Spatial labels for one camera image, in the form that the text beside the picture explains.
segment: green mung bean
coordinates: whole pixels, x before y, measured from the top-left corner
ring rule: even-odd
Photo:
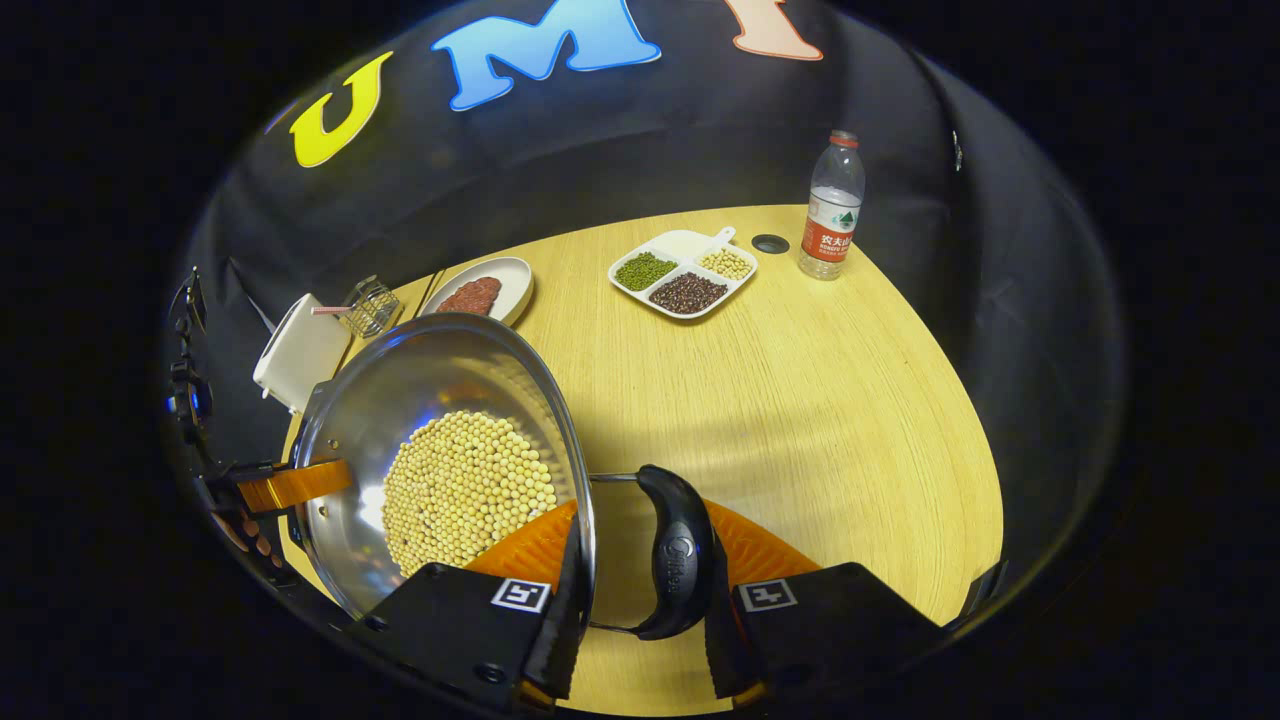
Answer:
[[[613,277],[622,287],[630,291],[641,291],[675,269],[676,263],[659,260],[653,252],[641,252],[623,263]]]

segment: yellow letter u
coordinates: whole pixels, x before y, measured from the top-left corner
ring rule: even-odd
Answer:
[[[378,108],[378,96],[381,95],[381,65],[390,58],[387,51],[372,59],[365,67],[351,73],[347,82],[351,86],[351,113],[342,124],[333,132],[324,131],[324,106],[333,97],[326,92],[324,97],[316,100],[310,108],[293,120],[289,133],[293,135],[293,152],[298,156],[298,164],[303,168],[314,168],[333,158],[365,127],[369,118]]]

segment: pink letter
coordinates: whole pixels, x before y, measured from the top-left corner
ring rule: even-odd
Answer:
[[[756,55],[820,60],[822,50],[800,37],[782,8],[778,8],[782,3],[786,0],[724,0],[742,28],[742,35],[733,38],[733,45]]]

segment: white plate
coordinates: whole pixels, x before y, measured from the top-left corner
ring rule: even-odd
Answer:
[[[518,320],[520,314],[529,305],[529,299],[534,295],[534,270],[529,263],[520,258],[494,258],[462,270],[431,295],[417,316],[435,313],[435,309],[460,287],[480,278],[495,278],[502,283],[502,287],[498,288],[498,297],[493,301],[493,307],[489,309],[489,316],[508,325]]]
[[[730,245],[728,241],[733,240],[733,234],[736,232],[737,231],[733,229],[732,227],[722,228],[721,232],[716,233],[714,236],[705,236],[692,231],[664,232],[658,237],[650,240],[649,242],[645,242],[644,245],[636,247],[631,252],[627,252],[622,258],[618,258],[618,261],[609,266],[608,270],[609,282],[613,283],[613,287],[621,290],[622,292],[630,295],[631,297],[635,297],[640,302],[644,302],[645,305],[653,307],[654,310],[662,313],[663,315],[671,318],[678,318],[681,320],[700,318],[710,313],[716,307],[718,307],[721,302],[728,300],[730,296],[732,296],[737,291],[737,288],[742,287],[744,284],[746,284],[746,281],[751,279],[751,275],[755,274],[755,269],[760,266],[760,264],[755,260],[754,255],[746,252],[741,247]],[[718,275],[698,264],[698,261],[701,260],[703,256],[710,255],[717,250],[728,250],[730,252],[746,260],[746,264],[750,265],[751,269],[748,270],[746,275],[744,275],[742,279],[735,281]],[[669,273],[667,273],[666,275],[658,278],[658,281],[654,282],[652,286],[640,291],[630,291],[626,287],[623,287],[622,283],[620,283],[614,278],[614,275],[617,274],[618,268],[621,268],[623,264],[626,264],[627,260],[635,258],[636,255],[640,255],[641,252],[653,252],[654,258],[658,258],[659,260],[675,261],[676,268]],[[669,283],[671,281],[678,278],[685,273],[694,273],[695,275],[700,275],[712,282],[719,284],[727,284],[728,291],[724,295],[719,296],[719,300],[717,300],[716,302],[712,302],[710,305],[699,310],[698,313],[691,313],[689,315],[672,313],[671,310],[667,310],[666,307],[657,305],[649,300],[649,296],[653,295],[655,290]]]

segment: red bottle label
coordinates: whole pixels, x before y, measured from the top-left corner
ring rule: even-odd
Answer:
[[[840,263],[849,255],[849,243],[852,242],[854,231],[836,232],[819,225],[808,219],[804,223],[804,238],[800,247],[819,260]]]
[[[849,200],[856,202],[852,196]],[[800,249],[827,263],[842,261],[849,255],[860,209],[859,205],[831,202],[810,193],[809,218],[804,223]]]

